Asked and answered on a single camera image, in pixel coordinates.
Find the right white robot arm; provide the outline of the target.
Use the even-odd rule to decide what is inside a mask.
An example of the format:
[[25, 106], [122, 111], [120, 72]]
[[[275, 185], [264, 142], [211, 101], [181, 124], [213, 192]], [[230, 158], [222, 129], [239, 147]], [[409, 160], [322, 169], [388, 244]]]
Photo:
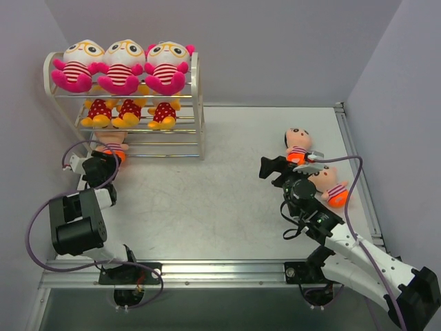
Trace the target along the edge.
[[272, 185], [283, 191], [285, 218], [318, 243], [307, 258], [305, 272], [314, 282], [339, 283], [383, 308], [401, 330], [423, 330], [440, 309], [437, 275], [427, 267], [416, 269], [387, 254], [353, 228], [349, 216], [340, 217], [316, 198], [317, 188], [308, 179], [330, 163], [319, 152], [306, 155], [298, 165], [279, 156], [262, 157], [259, 177], [277, 172]]

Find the peach boy plush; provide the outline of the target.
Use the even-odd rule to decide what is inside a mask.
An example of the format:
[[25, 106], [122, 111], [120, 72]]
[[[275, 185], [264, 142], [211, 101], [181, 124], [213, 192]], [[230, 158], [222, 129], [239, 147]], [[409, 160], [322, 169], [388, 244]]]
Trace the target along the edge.
[[100, 141], [101, 144], [96, 143], [95, 150], [109, 155], [114, 152], [123, 163], [129, 149], [129, 145], [125, 143], [127, 135], [127, 132], [118, 130], [96, 131], [96, 140]]
[[348, 181], [340, 181], [335, 167], [325, 165], [308, 179], [315, 185], [321, 199], [332, 208], [343, 208], [349, 198]]
[[305, 164], [305, 157], [312, 147], [308, 131], [290, 128], [285, 132], [286, 159], [297, 165]]

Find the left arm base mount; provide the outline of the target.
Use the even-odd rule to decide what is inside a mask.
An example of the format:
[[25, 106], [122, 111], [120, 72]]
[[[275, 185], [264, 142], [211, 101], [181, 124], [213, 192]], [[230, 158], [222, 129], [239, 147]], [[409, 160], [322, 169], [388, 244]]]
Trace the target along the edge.
[[[161, 274], [162, 263], [157, 261], [138, 262], [128, 247], [126, 247], [128, 262], [140, 263], [149, 270], [155, 270]], [[145, 268], [125, 264], [112, 264], [110, 267], [101, 267], [98, 283], [99, 285], [159, 285], [158, 276]]]

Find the cream two-tier shelf rack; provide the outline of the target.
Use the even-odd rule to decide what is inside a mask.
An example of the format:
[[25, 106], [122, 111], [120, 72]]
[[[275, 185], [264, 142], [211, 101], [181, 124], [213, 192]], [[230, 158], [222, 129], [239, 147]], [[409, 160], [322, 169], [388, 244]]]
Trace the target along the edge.
[[[179, 95], [147, 94], [145, 83], [140, 82], [140, 90], [131, 95], [111, 95], [104, 90], [93, 88], [82, 94], [72, 94], [60, 89], [52, 80], [53, 61], [60, 59], [60, 52], [51, 52], [43, 63], [43, 84], [46, 95], [55, 109], [67, 122], [78, 139], [94, 139], [96, 135], [117, 135], [124, 138], [128, 146], [128, 158], [197, 158], [205, 156], [205, 118], [201, 71], [198, 54], [191, 58], [189, 72], [186, 74], [186, 87]], [[118, 99], [116, 106], [124, 100], [141, 99], [141, 118], [137, 125], [121, 127], [108, 125], [104, 128], [85, 127], [81, 121], [88, 114], [88, 101], [95, 99]], [[151, 129], [148, 123], [154, 118], [149, 111], [155, 103], [178, 101], [180, 109], [176, 111], [176, 123], [173, 128]]]

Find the aluminium front rail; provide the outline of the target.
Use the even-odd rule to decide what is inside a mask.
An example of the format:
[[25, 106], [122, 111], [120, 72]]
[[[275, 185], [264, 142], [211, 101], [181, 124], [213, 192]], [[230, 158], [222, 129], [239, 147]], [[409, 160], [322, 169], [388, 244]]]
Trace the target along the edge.
[[[160, 284], [166, 288], [258, 288], [283, 287], [285, 282], [284, 261], [281, 260], [233, 260], [233, 261], [159, 261], [161, 274], [153, 271]], [[339, 256], [330, 257], [322, 268], [324, 276], [331, 282], [345, 284], [350, 288], [363, 285], [379, 288], [380, 277], [384, 277], [392, 288], [406, 285], [412, 280], [410, 266], [390, 258], [380, 263], [379, 271], [369, 266], [358, 267], [355, 263]], [[138, 285], [99, 285], [100, 271], [95, 267], [74, 272], [43, 273], [42, 288], [121, 288], [133, 289]], [[159, 285], [139, 285], [153, 288]]]

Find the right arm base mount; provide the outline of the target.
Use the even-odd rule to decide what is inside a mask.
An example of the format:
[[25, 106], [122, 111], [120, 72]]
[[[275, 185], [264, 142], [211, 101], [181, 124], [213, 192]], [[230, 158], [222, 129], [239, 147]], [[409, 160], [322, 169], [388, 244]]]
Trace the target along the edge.
[[305, 260], [284, 262], [285, 282], [294, 285], [328, 284], [322, 271], [325, 261], [336, 253], [324, 246], [316, 248]]

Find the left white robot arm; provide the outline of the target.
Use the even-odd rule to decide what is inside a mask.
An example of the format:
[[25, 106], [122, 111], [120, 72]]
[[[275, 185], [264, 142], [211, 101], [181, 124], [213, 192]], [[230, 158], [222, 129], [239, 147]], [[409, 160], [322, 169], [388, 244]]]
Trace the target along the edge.
[[127, 245], [107, 242], [107, 228], [102, 211], [116, 205], [113, 180], [121, 158], [94, 151], [88, 157], [73, 154], [64, 166], [81, 175], [88, 185], [83, 190], [51, 199], [49, 207], [51, 240], [59, 255], [83, 256], [101, 261], [104, 270], [113, 270], [123, 283], [139, 277], [139, 266]]

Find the yellow bear plush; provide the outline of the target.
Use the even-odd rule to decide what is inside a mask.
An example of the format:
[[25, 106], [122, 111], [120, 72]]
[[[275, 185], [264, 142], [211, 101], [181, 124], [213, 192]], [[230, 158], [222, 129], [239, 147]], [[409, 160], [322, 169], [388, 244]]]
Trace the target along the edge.
[[176, 112], [181, 109], [179, 98], [153, 98], [153, 106], [147, 111], [152, 115], [148, 123], [151, 130], [170, 130], [176, 124]]
[[84, 106], [88, 110], [85, 118], [81, 120], [81, 125], [87, 128], [105, 128], [112, 120], [112, 111], [116, 107], [119, 99], [92, 97], [84, 101]]
[[147, 103], [147, 97], [141, 95], [149, 94], [147, 86], [140, 86], [137, 90], [136, 98], [124, 99], [121, 104], [116, 106], [117, 117], [112, 120], [115, 128], [131, 128], [137, 126], [141, 120], [142, 108]]

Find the pink plush with glasses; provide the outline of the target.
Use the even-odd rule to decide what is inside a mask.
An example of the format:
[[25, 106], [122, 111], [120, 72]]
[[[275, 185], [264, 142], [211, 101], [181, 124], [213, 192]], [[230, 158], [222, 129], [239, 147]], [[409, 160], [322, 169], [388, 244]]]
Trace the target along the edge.
[[52, 62], [55, 69], [51, 72], [51, 78], [56, 86], [65, 91], [88, 92], [104, 54], [104, 49], [90, 39], [76, 42], [63, 53], [62, 60]]

